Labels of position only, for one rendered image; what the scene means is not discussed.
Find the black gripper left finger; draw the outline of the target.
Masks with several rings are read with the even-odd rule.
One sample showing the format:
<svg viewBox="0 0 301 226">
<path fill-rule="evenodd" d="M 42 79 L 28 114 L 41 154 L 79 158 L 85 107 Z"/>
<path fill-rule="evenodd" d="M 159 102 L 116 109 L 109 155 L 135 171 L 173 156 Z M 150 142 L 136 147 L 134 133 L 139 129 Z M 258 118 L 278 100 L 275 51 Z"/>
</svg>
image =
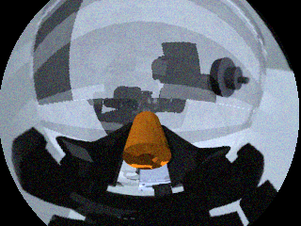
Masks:
<svg viewBox="0 0 301 226">
<path fill-rule="evenodd" d="M 117 187 L 121 165 L 123 165 L 123 148 L 127 142 L 132 124 L 121 125 L 116 132 L 98 140 L 76 140 L 65 136 L 56 136 L 61 151 L 71 158 L 79 159 L 97 170 L 109 186 Z"/>
</svg>

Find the orange knob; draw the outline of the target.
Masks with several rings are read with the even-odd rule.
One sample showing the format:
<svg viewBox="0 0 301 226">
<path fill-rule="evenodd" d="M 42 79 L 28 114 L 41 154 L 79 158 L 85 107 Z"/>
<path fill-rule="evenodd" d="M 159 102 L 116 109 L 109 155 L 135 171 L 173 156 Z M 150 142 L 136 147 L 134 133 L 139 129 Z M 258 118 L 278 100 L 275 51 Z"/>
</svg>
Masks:
<svg viewBox="0 0 301 226">
<path fill-rule="evenodd" d="M 169 162 L 170 149 L 161 121 L 153 112 L 136 114 L 131 132 L 125 140 L 124 162 L 141 170 L 155 170 Z"/>
</svg>

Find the black round pedestal with shaft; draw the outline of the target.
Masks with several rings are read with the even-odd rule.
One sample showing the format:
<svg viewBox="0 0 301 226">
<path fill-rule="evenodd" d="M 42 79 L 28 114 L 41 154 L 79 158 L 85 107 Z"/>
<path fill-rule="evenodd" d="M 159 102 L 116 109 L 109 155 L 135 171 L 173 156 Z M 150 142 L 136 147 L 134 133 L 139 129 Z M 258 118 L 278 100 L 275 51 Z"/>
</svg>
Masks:
<svg viewBox="0 0 301 226">
<path fill-rule="evenodd" d="M 249 78 L 244 77 L 242 69 L 236 67 L 228 56 L 214 61 L 210 69 L 210 82 L 214 94 L 221 97 L 232 97 L 233 91 L 241 89 L 241 86 L 248 84 Z"/>
</svg>

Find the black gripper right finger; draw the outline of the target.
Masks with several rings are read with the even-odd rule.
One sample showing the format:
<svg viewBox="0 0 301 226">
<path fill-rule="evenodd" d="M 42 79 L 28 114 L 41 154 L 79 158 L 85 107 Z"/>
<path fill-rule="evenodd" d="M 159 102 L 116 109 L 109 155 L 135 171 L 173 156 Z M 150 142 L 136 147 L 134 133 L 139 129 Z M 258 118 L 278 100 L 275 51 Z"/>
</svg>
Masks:
<svg viewBox="0 0 301 226">
<path fill-rule="evenodd" d="M 172 188 L 181 187 L 185 180 L 188 180 L 200 167 L 204 166 L 204 163 L 225 157 L 232 148 L 230 146 L 199 148 L 187 142 L 180 135 L 176 135 L 172 129 L 165 128 L 164 125 L 161 127 L 168 140 L 170 153 L 172 153 L 169 162 L 166 163 Z"/>
</svg>

